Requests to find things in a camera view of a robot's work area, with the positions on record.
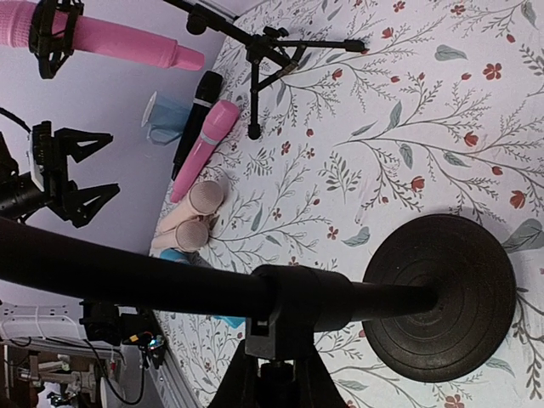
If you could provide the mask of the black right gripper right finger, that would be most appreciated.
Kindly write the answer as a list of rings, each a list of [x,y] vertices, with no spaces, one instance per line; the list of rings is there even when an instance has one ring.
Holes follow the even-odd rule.
[[[310,343],[293,347],[295,397],[294,407],[343,408],[344,399],[326,369],[315,346]]]

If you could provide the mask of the blue ceramic mug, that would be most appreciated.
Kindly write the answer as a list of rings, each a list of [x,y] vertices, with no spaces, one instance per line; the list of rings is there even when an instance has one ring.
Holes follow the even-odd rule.
[[[169,145],[179,139],[190,115],[190,109],[155,91],[142,116],[141,127],[153,145]]]

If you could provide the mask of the black microphone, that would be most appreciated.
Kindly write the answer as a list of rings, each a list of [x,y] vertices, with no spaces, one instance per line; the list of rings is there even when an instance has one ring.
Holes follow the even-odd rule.
[[[173,158],[171,180],[176,179],[195,144],[208,112],[218,100],[222,83],[223,77],[214,71],[206,71],[199,81],[189,117]]]

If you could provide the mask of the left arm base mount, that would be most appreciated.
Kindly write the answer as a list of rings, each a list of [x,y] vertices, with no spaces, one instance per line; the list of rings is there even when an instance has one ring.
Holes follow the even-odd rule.
[[[90,300],[82,300],[80,305],[82,318],[79,322],[88,341],[102,341],[112,346],[139,346],[150,352],[166,346],[165,337],[150,309],[136,308],[134,313],[126,313],[114,303]]]

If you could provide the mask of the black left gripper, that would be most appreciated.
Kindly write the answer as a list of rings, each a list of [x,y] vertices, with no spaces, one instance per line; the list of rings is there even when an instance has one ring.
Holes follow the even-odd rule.
[[[63,221],[70,221],[75,228],[88,225],[102,207],[120,193],[118,184],[79,189],[69,180],[68,158],[79,163],[113,141],[110,133],[92,133],[76,129],[54,131],[49,121],[37,124],[41,131],[41,163],[45,191],[41,192],[31,181],[31,209],[29,218],[42,208],[49,208]]]

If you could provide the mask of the pink microphone in shock mount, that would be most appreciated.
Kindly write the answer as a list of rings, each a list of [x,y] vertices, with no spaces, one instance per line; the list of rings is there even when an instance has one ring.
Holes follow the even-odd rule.
[[[1,44],[28,48],[41,78],[55,77],[75,50],[153,65],[198,71],[205,55],[172,38],[83,15],[79,1],[2,1]]]

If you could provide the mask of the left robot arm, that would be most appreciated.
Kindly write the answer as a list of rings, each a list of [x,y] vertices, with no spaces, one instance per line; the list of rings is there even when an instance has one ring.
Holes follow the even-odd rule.
[[[63,127],[54,131],[50,121],[29,133],[30,171],[21,173],[17,161],[1,140],[1,216],[25,223],[48,208],[76,228],[90,223],[120,191],[118,184],[79,188],[69,178],[69,160],[82,162],[113,141],[109,133],[90,133]]]

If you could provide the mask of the pink microphone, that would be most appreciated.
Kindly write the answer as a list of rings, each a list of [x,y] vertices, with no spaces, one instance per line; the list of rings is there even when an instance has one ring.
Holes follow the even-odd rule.
[[[177,203],[187,195],[216,146],[235,125],[239,113],[238,107],[225,99],[219,100],[212,106],[202,123],[195,143],[173,181],[171,203]]]
[[[1,44],[28,48],[41,78],[55,77],[75,50],[153,65],[198,71],[205,55],[172,38],[83,15],[79,1],[2,1]]]

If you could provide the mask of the beige microphone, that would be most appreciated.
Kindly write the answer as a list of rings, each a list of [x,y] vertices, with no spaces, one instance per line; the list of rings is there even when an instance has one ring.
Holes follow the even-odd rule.
[[[177,248],[182,252],[195,252],[209,240],[209,229],[202,221],[184,221],[176,228],[156,236],[151,242],[153,249]]]
[[[175,229],[179,224],[193,218],[214,214],[224,201],[222,186],[206,180],[194,184],[185,195],[158,224],[158,230],[163,233]]]

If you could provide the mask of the black straight stand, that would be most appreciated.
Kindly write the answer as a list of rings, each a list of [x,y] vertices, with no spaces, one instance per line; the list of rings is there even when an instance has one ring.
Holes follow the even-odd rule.
[[[516,308],[513,266],[500,242],[466,218],[431,214],[395,230],[364,279],[306,266],[251,274],[150,258],[1,222],[4,280],[74,298],[246,319],[246,353],[293,360],[317,332],[363,324],[379,359],[403,377],[442,383],[483,365]]]

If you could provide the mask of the black tripod shock mount stand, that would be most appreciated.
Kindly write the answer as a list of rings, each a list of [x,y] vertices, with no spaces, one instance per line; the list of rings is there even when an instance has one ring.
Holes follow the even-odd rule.
[[[225,38],[236,40],[246,48],[246,58],[250,62],[250,123],[248,132],[251,139],[261,135],[258,124],[258,94],[271,83],[295,71],[303,54],[309,48],[338,48],[351,53],[365,51],[361,40],[344,40],[342,42],[289,41],[285,29],[266,27],[261,34],[249,34],[229,22],[226,17],[213,11],[204,3],[173,1],[172,6],[187,13],[186,30],[193,36],[199,36],[206,30],[215,31],[206,45],[207,52],[219,51]]]

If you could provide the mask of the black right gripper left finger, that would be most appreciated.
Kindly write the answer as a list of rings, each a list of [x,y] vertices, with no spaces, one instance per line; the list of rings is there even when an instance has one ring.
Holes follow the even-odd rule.
[[[210,408],[257,408],[258,359],[246,354],[242,340],[229,363]]]

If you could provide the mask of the aluminium front frame rail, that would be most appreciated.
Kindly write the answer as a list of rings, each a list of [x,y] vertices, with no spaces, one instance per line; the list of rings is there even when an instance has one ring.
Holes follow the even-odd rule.
[[[147,356],[150,362],[150,378],[164,407],[201,407],[195,391],[190,386],[189,380],[182,372],[182,367],[177,355],[174,353],[173,343],[167,332],[162,328],[156,313],[151,309],[142,309],[140,313],[150,321],[155,336],[162,337],[162,345],[149,351]]]

